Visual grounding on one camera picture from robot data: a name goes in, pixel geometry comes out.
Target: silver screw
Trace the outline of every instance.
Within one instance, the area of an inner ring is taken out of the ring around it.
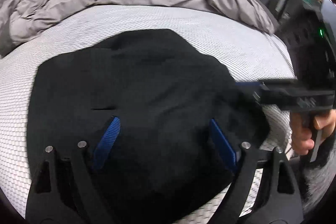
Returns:
[[[85,146],[86,146],[86,141],[80,141],[80,142],[77,144],[77,146],[78,146],[79,148],[83,148],[83,147],[85,147]]]
[[[45,151],[46,151],[47,153],[50,153],[52,150],[53,150],[53,147],[52,147],[51,145],[49,145],[49,146],[47,146],[47,147],[45,148]]]
[[[251,147],[251,144],[249,142],[242,142],[241,146],[245,149],[249,149]]]
[[[283,152],[281,147],[278,147],[278,146],[275,148],[275,151],[278,152],[279,154]]]

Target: person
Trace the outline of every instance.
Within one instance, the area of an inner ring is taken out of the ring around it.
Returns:
[[[317,130],[323,129],[321,143],[332,135],[336,124],[336,110],[332,109],[327,113],[317,115],[314,118],[314,126]],[[314,148],[312,133],[309,128],[302,125],[299,113],[290,114],[290,126],[292,128],[292,148],[298,155],[307,155],[309,150]]]

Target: hand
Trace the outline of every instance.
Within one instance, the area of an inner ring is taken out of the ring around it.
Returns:
[[[315,116],[314,126],[317,130],[323,129],[321,143],[325,141],[335,130],[336,110],[323,115]],[[299,113],[290,114],[290,126],[292,128],[292,148],[299,155],[307,155],[310,149],[314,148],[312,133],[309,128],[302,126],[302,119]]]

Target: blue gripper pad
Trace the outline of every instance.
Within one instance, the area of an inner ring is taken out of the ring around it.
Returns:
[[[115,117],[93,152],[93,168],[103,168],[116,138],[120,132],[120,119]]]
[[[225,136],[218,126],[215,119],[211,119],[209,124],[211,139],[223,160],[226,168],[235,173],[237,171],[237,163],[240,159],[240,148],[237,145],[231,145],[228,136]]]

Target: black garment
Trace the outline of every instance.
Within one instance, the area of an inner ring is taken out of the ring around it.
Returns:
[[[92,179],[123,223],[172,223],[230,183],[209,140],[211,118],[256,146],[269,131],[214,57],[171,30],[125,32],[39,67],[27,125],[31,173],[48,145],[64,158],[81,140],[94,148],[112,116],[121,131]]]

